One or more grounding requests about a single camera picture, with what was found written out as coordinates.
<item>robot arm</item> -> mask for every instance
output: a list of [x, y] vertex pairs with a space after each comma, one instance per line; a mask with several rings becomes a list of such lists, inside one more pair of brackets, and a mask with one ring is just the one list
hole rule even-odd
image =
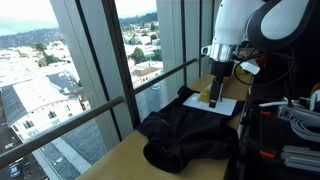
[[262, 50], [289, 45], [304, 30], [314, 4], [315, 0], [223, 0], [212, 45], [202, 49], [215, 76], [209, 106], [215, 107], [220, 99], [223, 79], [231, 75], [242, 42]]

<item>black garment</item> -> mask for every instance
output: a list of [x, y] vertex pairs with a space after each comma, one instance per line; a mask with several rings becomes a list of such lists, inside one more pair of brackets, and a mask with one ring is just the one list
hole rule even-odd
[[[194, 92], [181, 87], [178, 98], [159, 112], [151, 112], [137, 128], [149, 139], [143, 153], [155, 167], [178, 173], [192, 159], [223, 159], [238, 151], [237, 132], [226, 125], [232, 116], [182, 105]], [[233, 115], [242, 105], [237, 103]]]

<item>white paper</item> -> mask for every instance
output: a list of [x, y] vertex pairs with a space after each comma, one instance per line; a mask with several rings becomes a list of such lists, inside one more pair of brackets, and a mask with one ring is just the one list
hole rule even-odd
[[183, 105], [230, 116], [237, 103], [234, 99], [222, 98], [222, 101], [218, 101], [216, 107], [212, 108], [209, 103], [199, 101], [199, 97], [199, 93], [193, 93]]

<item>city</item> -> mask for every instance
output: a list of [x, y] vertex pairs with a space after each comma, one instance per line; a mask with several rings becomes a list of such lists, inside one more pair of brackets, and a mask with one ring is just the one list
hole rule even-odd
[[[152, 18], [141, 23], [146, 17], [156, 13], [120, 19], [133, 87], [163, 73], [159, 24]], [[45, 40], [30, 41], [41, 37], [40, 31]], [[136, 95], [141, 119], [166, 104], [165, 89], [162, 81]], [[0, 153], [91, 108], [58, 28], [0, 36], [0, 91]], [[75, 179], [107, 151], [92, 119], [1, 169], [0, 177]]]

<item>wooden table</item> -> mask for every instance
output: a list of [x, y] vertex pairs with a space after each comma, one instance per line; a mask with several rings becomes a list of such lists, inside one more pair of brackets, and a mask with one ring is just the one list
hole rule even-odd
[[[240, 78], [248, 82], [249, 75], [240, 75]], [[194, 82], [190, 88], [196, 91], [202, 91], [210, 83], [213, 76], [204, 75]], [[225, 79], [222, 97], [245, 100], [248, 86], [241, 84], [234, 77]], [[229, 125], [237, 128], [241, 113], [229, 121]], [[112, 180], [157, 180], [157, 179], [223, 179], [227, 170], [228, 159], [196, 159], [190, 161], [188, 166], [179, 174], [172, 174], [162, 171], [145, 159], [143, 148], [148, 139], [138, 131], [132, 132], [116, 147], [111, 149], [105, 156], [96, 162], [88, 171], [82, 174], [78, 179], [112, 179]]]

